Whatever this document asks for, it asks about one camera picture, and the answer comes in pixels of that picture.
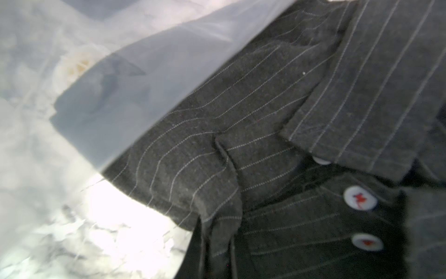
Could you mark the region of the dark grey pinstripe shirt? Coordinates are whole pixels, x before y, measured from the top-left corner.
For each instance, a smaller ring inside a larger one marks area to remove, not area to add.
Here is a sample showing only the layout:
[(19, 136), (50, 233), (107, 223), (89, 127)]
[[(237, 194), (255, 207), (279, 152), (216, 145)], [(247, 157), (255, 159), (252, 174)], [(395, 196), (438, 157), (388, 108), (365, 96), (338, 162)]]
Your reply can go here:
[(103, 176), (187, 279), (443, 279), (446, 3), (295, 1)]

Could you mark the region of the clear plastic vacuum bag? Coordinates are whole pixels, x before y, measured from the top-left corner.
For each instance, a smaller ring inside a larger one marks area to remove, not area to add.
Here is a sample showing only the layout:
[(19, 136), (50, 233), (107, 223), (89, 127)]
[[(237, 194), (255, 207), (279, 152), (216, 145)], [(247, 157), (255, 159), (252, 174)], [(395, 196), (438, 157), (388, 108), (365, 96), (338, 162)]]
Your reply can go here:
[(2, 1), (1, 277), (171, 279), (190, 233), (103, 169), (290, 1)]

